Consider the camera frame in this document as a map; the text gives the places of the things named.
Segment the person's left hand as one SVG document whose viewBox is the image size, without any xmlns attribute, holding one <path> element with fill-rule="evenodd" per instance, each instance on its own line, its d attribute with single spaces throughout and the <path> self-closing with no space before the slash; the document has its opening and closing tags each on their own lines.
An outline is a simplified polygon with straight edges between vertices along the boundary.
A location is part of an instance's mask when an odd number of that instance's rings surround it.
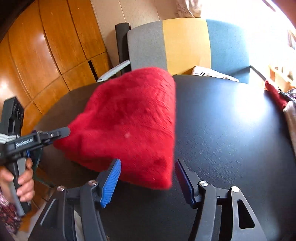
<svg viewBox="0 0 296 241">
<path fill-rule="evenodd" d="M 27 168 L 18 178 L 18 184 L 20 187 L 16 190 L 16 194 L 21 202 L 31 201 L 35 195 L 32 165 L 32 160 L 28 158 L 26 160 Z M 1 166 L 1 192 L 5 199 L 10 203 L 14 203 L 13 195 L 9 189 L 9 184 L 13 179 L 14 177 L 12 173 L 6 167 Z"/>
</svg>

